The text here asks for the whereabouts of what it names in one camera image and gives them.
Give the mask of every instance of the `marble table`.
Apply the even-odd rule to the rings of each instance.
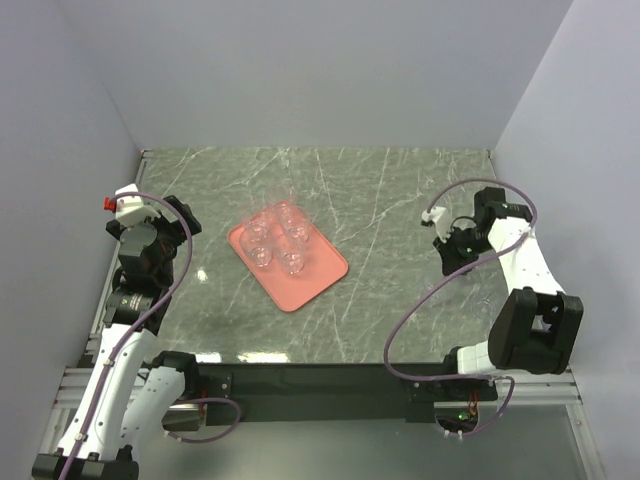
[[[421,212],[456,180],[493,177],[484,150],[208,147],[145,158],[142,188],[176,195],[203,227],[158,351],[210,362],[380,362],[392,326],[442,276]],[[278,309],[227,243],[240,205],[283,182],[349,262],[345,278],[293,313]],[[479,188],[460,187],[441,204],[468,215]],[[412,317],[392,359],[440,361],[454,346],[486,339],[505,298],[497,262],[456,279]]]

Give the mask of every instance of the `metal frame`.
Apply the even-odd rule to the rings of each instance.
[[[135,178],[140,183],[146,170],[152,150],[141,152],[141,161]],[[100,320],[104,311],[104,304],[111,286],[111,278],[118,266],[118,249],[114,249],[111,264],[107,271],[106,280],[102,289],[96,313],[93,319],[91,335],[89,337],[85,353],[94,356],[98,352],[100,344],[100,332],[102,325]],[[140,373],[146,375],[148,370],[141,369]],[[540,406],[540,405],[564,405],[573,429],[576,445],[589,480],[604,480],[606,478],[597,447],[589,428],[586,412],[582,404],[582,398],[575,383],[571,369],[567,369],[562,375],[531,375],[527,372],[509,372],[516,380],[511,405],[513,406]],[[41,453],[52,453],[62,438],[72,413],[76,410],[82,399],[84,390],[91,376],[91,369],[68,368],[66,369],[56,400],[52,406],[49,423],[47,425],[42,444]],[[136,380],[129,402],[132,402],[142,389],[144,381]],[[508,382],[496,381],[498,399],[483,402],[483,405],[500,405],[508,390]],[[436,402],[435,408],[464,407],[466,402]]]

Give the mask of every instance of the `red cap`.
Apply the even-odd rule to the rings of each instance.
[[[115,213],[116,212],[116,201],[115,200],[111,201],[111,199],[109,197],[104,197],[104,209]]]

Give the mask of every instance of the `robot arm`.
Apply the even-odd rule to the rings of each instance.
[[[451,228],[445,208],[424,212],[423,223],[433,224],[438,237],[434,246],[442,259],[444,275],[478,260],[490,250],[500,252],[523,233],[520,247],[499,257],[509,297],[489,334],[488,341],[454,349],[462,374],[491,374],[522,369],[534,374],[564,372],[583,314],[578,297],[566,295],[553,278],[535,232],[529,226],[531,212],[524,205],[507,203],[501,188],[487,187],[474,197],[475,226]],[[537,328],[537,318],[545,328]]]
[[[137,192],[129,185],[117,193]],[[187,205],[175,197],[165,199],[187,222],[192,235],[201,231]],[[112,362],[109,356],[142,314],[165,295],[173,283],[173,259],[186,235],[177,222],[146,205],[140,197],[124,197],[105,203],[115,213],[107,231],[121,242],[113,292],[103,317],[100,352],[80,406],[53,455],[38,455],[32,469],[36,480],[58,479],[67,457],[78,440],[80,449],[67,480],[120,480],[138,478],[140,447],[151,432],[161,426],[171,405],[179,398],[194,398],[198,391],[198,367],[194,355],[163,352],[150,369],[142,392],[128,405],[143,360],[157,340],[158,330],[169,305],[165,302],[134,332]],[[103,369],[102,365],[112,365]],[[94,400],[101,376],[105,387]],[[93,401],[97,401],[86,434],[80,432]]]

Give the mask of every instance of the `white bracket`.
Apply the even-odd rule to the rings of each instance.
[[[456,354],[458,373],[467,375],[494,374],[495,365],[489,360],[489,342],[480,342],[471,347],[463,347]]]
[[[138,192],[135,183],[127,185],[116,194],[125,192]],[[123,197],[116,201],[116,220],[124,227],[133,227],[143,222],[147,217],[159,217],[160,214],[149,205],[145,205],[142,197]]]
[[[447,243],[448,238],[451,236],[451,222],[453,222],[453,218],[444,207],[433,207],[431,211],[422,212],[422,220],[424,222],[433,222],[436,227],[436,234],[442,241],[442,243]]]

